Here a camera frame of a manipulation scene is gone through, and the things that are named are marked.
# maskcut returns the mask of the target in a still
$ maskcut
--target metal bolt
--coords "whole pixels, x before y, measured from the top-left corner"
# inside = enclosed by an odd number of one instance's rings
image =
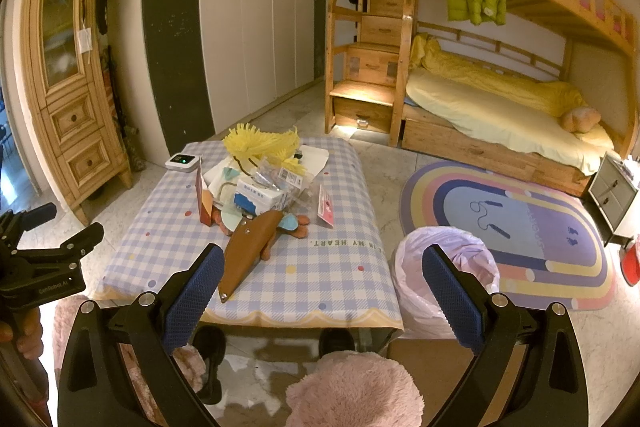
[[[509,299],[501,293],[495,293],[491,296],[491,302],[498,306],[498,308],[504,308],[509,304]]]
[[[84,301],[82,306],[80,306],[80,311],[82,313],[91,313],[94,310],[94,303],[91,301]]]
[[[560,304],[559,302],[554,302],[551,305],[551,309],[559,317],[562,317],[566,313],[566,308],[562,306],[562,304]]]
[[[140,296],[140,299],[138,299],[138,302],[140,303],[140,306],[149,306],[153,304],[155,300],[156,300],[156,296],[153,293],[148,292],[148,293],[143,293]]]

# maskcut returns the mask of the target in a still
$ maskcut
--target yellow bedsheet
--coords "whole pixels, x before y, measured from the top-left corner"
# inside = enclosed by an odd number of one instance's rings
[[[411,67],[450,78],[465,86],[499,94],[513,102],[537,109],[556,118],[568,110],[586,105],[577,87],[567,82],[535,82],[527,78],[495,73],[440,49],[438,41],[417,34],[411,47]]]
[[[406,93],[427,111],[444,118],[460,132],[517,152],[536,152],[545,158],[574,166],[590,175],[598,170],[613,143],[599,125],[586,134],[597,135],[594,146],[565,131],[558,120],[540,110],[513,102],[486,90],[454,82],[423,68],[410,71]]]

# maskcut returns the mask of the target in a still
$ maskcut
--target blue gripper pad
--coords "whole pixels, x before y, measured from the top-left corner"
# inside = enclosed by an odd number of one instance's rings
[[[225,272],[225,255],[222,248],[218,245],[209,247],[209,253],[166,312],[162,345],[169,355],[176,347],[185,346],[189,342],[191,333],[198,325]]]
[[[440,256],[436,246],[427,247],[422,254],[422,275],[436,301],[447,317],[458,342],[469,347],[474,355],[482,351],[482,314],[458,281],[452,270],[457,270]]]

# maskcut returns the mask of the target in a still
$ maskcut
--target pink plastic bag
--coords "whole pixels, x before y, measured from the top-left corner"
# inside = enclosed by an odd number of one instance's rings
[[[440,245],[453,264],[476,276],[488,293],[500,289],[500,273],[494,256],[474,235],[454,227],[423,227],[407,235],[398,245],[391,265],[404,322],[405,339],[454,339],[444,313],[422,276],[422,253],[429,245]]]

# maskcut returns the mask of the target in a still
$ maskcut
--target brown leather sheath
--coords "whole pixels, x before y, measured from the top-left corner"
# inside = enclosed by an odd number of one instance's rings
[[[254,219],[240,221],[225,249],[225,272],[218,284],[221,302],[228,301],[251,272],[282,216],[280,210],[268,210]]]

